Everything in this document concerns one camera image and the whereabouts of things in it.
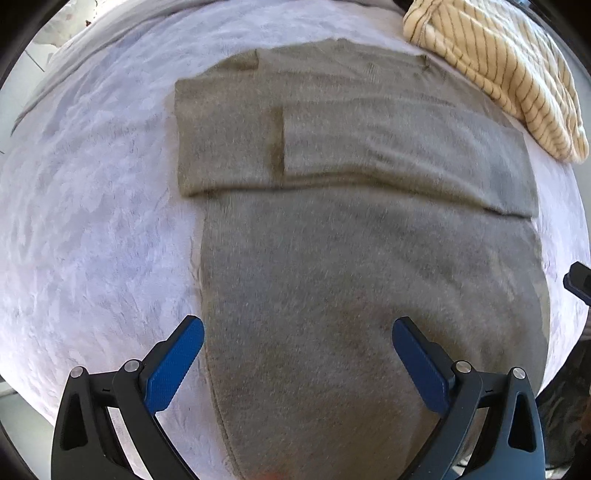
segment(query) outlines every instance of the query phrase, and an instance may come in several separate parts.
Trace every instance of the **yellow striped towel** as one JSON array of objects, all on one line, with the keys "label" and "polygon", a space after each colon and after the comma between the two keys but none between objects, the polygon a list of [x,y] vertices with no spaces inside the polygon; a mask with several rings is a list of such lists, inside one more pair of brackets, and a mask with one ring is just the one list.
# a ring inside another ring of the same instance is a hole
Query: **yellow striped towel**
[{"label": "yellow striped towel", "polygon": [[556,43],[505,0],[414,0],[404,37],[442,56],[556,160],[589,154],[573,76]]}]

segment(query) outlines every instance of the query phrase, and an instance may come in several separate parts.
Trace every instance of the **blue rubber pad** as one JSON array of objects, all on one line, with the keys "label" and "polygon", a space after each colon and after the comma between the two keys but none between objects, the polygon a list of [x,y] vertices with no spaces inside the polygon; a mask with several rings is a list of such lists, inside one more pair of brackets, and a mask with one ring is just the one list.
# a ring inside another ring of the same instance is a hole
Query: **blue rubber pad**
[{"label": "blue rubber pad", "polygon": [[404,322],[394,322],[392,343],[426,407],[445,416],[450,407],[448,383]]},{"label": "blue rubber pad", "polygon": [[195,317],[146,382],[144,404],[154,415],[165,410],[203,346],[205,330]]}]

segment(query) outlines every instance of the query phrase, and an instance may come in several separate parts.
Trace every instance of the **white bedspread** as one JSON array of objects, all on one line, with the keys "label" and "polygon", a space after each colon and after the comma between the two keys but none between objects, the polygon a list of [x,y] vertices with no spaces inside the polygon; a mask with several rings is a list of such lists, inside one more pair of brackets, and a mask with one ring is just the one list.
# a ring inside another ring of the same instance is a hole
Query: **white bedspread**
[{"label": "white bedspread", "polygon": [[[162,3],[170,12],[190,2]],[[117,369],[200,313],[191,253],[200,248],[202,210],[177,190],[178,78],[250,48],[324,38],[422,53],[402,40],[395,8],[228,0],[147,18],[82,64],[70,62],[67,77],[54,72],[0,166],[0,373],[51,422],[72,367]],[[98,28],[93,35],[100,38]],[[586,320],[562,276],[573,261],[589,263],[589,244],[571,168],[525,136],[551,297],[546,385]],[[201,355],[159,418],[201,479],[234,478]]]}]

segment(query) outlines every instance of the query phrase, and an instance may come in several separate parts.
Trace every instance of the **silver bolt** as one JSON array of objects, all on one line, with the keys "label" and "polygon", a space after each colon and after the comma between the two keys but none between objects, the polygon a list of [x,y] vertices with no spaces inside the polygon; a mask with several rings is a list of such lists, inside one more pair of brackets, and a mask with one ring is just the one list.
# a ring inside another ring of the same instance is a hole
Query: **silver bolt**
[{"label": "silver bolt", "polygon": [[138,368],[139,368],[139,361],[137,361],[137,360],[129,360],[123,366],[123,369],[126,372],[130,372],[130,373],[137,371]]},{"label": "silver bolt", "polygon": [[519,378],[520,380],[523,380],[525,378],[525,370],[523,370],[520,367],[514,368],[513,375],[515,376],[515,378]]},{"label": "silver bolt", "polygon": [[72,378],[78,378],[79,376],[81,376],[84,373],[84,369],[82,367],[74,367],[71,371],[70,371],[70,376]]},{"label": "silver bolt", "polygon": [[468,362],[460,360],[458,363],[456,363],[456,370],[462,374],[468,374],[472,371],[472,366]]}]

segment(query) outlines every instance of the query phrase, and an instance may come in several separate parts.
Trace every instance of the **folded garment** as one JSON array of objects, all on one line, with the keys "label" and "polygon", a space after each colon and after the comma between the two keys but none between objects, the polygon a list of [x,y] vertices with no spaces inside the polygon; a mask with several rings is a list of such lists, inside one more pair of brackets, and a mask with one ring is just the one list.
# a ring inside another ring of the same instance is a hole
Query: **folded garment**
[{"label": "folded garment", "polygon": [[437,420],[392,348],[398,316],[539,389],[535,183],[486,95],[424,57],[328,40],[181,80],[175,113],[181,190],[208,194],[207,368],[237,476],[396,478]]},{"label": "folded garment", "polygon": [[579,97],[550,36],[505,0],[415,0],[404,37],[442,56],[505,112],[525,122],[550,155],[589,154]]}]

